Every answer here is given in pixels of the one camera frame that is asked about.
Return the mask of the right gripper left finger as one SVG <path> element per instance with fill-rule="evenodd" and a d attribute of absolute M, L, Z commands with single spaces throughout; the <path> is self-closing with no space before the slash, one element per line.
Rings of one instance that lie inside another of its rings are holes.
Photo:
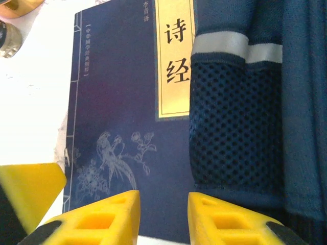
<path fill-rule="evenodd" d="M 125 191 L 48 220 L 20 244 L 136 244 L 140 217 L 139 191 Z"/>

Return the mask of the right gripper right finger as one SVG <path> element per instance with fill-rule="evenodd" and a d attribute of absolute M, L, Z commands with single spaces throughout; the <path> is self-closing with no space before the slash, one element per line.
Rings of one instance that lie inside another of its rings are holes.
<path fill-rule="evenodd" d="M 279 221 L 200 192 L 188 195 L 191 244 L 306 244 Z"/>

